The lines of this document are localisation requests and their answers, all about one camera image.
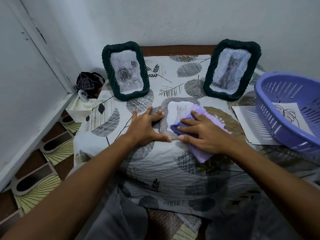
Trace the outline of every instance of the black bag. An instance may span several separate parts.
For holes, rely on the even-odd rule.
[[[103,86],[105,80],[97,72],[81,72],[77,78],[77,85],[74,88],[77,92],[82,89],[88,94],[88,98],[97,99],[98,89]]]

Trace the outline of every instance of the dark green picture frame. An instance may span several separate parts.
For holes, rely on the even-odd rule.
[[[131,50],[136,52],[137,60],[140,66],[140,75],[143,81],[143,89],[141,91],[135,91],[130,94],[123,94],[120,92],[120,87],[115,77],[115,71],[110,61],[112,53],[122,52],[125,50]],[[146,63],[144,62],[142,50],[136,42],[129,41],[123,44],[106,45],[102,51],[102,62],[103,62],[104,68],[106,69],[108,80],[110,82],[110,86],[112,88],[114,96],[118,100],[128,101],[130,99],[143,97],[148,93],[150,84],[149,84],[149,78],[148,78],[147,69],[146,69]]]
[[[240,79],[239,87],[237,91],[233,94],[227,94],[226,92],[213,91],[210,88],[210,85],[214,77],[214,71],[218,66],[219,56],[225,48],[230,48],[235,50],[237,49],[247,50],[251,54],[251,57],[248,60],[247,69],[244,72],[242,78]],[[250,82],[250,79],[254,73],[254,69],[256,68],[256,65],[258,63],[260,56],[261,56],[261,48],[260,48],[260,45],[257,44],[256,42],[253,42],[253,41],[242,42],[242,41],[229,40],[229,39],[222,40],[214,49],[213,54],[211,56],[210,65],[208,67],[208,71],[205,76],[205,81],[203,84],[204,92],[210,97],[220,98],[226,101],[237,100],[244,94]]]

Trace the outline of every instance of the hand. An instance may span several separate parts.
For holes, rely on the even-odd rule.
[[[144,114],[137,117],[137,111],[134,109],[132,111],[131,124],[125,133],[125,135],[130,136],[136,146],[145,146],[151,141],[164,141],[171,142],[170,136],[165,134],[159,134],[155,132],[151,126],[151,122],[158,121],[162,119],[165,114],[158,110],[157,113],[150,115],[152,106],[150,106]]]
[[[235,149],[241,142],[225,132],[223,129],[215,125],[204,114],[199,115],[195,111],[191,111],[192,116],[196,120],[181,119],[183,124],[189,125],[188,127],[178,127],[178,130],[199,135],[199,139],[189,135],[179,136],[179,140],[192,144],[200,150],[211,154],[229,154],[230,149]]]

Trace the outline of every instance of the purple basket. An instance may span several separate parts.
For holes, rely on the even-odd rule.
[[[254,86],[256,111],[268,131],[287,147],[320,152],[320,82],[286,72],[267,72]],[[313,135],[291,124],[272,103],[297,103]]]

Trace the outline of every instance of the purple cloth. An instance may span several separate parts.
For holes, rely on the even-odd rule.
[[[217,118],[215,118],[214,116],[212,116],[211,114],[209,114],[205,108],[203,108],[202,106],[198,106],[198,105],[193,105],[187,112],[186,114],[182,117],[186,118],[186,119],[190,119],[190,120],[194,120],[194,117],[191,114],[191,110],[194,110],[195,112],[197,112],[198,114],[204,114],[205,116],[207,116],[215,125],[218,125],[221,129],[223,129],[224,131],[228,132],[229,134],[231,134],[231,132],[227,131],[224,126],[225,124],[221,123]],[[178,126],[181,127],[187,127],[188,125],[182,123],[181,121],[176,121],[174,122],[172,125],[170,125],[170,128],[172,129],[172,131],[178,135],[190,135],[193,136],[195,138],[198,138],[198,135],[195,134],[189,134],[189,133],[184,133],[180,130],[178,130]],[[201,151],[200,149],[196,148],[193,145],[188,145],[189,150],[194,154],[194,156],[197,158],[197,160],[200,163],[204,163],[205,161],[207,161],[213,154],[209,154],[206,152]]]

